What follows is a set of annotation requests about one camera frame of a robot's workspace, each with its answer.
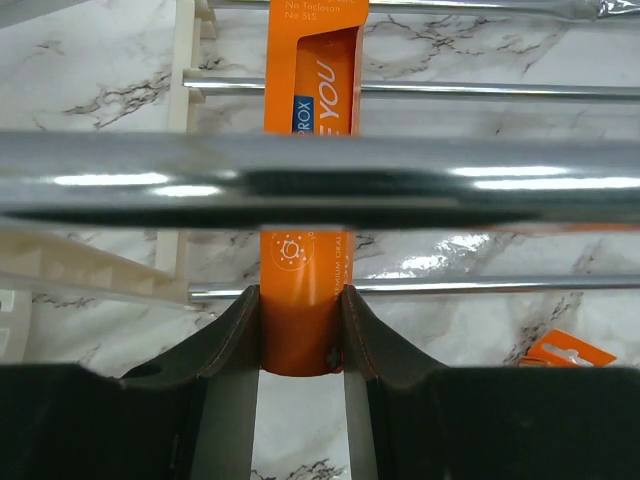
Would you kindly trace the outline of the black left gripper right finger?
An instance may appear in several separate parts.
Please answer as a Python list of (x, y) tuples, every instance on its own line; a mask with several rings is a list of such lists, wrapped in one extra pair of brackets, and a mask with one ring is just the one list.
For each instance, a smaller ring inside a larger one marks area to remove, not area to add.
[(380, 320), (353, 286), (341, 314), (351, 477), (443, 479), (427, 381), (446, 366)]

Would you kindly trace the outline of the orange toothpaste box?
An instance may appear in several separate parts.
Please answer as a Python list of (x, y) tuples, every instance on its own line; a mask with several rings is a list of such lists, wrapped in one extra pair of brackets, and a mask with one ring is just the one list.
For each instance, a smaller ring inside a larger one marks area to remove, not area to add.
[(564, 331), (553, 329), (519, 360), (521, 367), (606, 367), (617, 357)]
[[(292, 167), (276, 172), (284, 206), (304, 214), (304, 200), (333, 180), (323, 166), (323, 136), (359, 132), (361, 51), (366, 1), (273, 1), (269, 7), (264, 130), (294, 139)], [(293, 167), (300, 168), (296, 179)], [(341, 370), (339, 299), (353, 274), (354, 235), (341, 227), (279, 228), (261, 235), (262, 367), (281, 376)]]

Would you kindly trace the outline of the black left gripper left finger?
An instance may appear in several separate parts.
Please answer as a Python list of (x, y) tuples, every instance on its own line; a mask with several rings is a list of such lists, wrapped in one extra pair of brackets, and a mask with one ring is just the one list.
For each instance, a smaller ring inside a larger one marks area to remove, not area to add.
[(251, 475), (260, 364), (259, 289), (122, 380), (161, 401), (174, 425), (165, 479)]

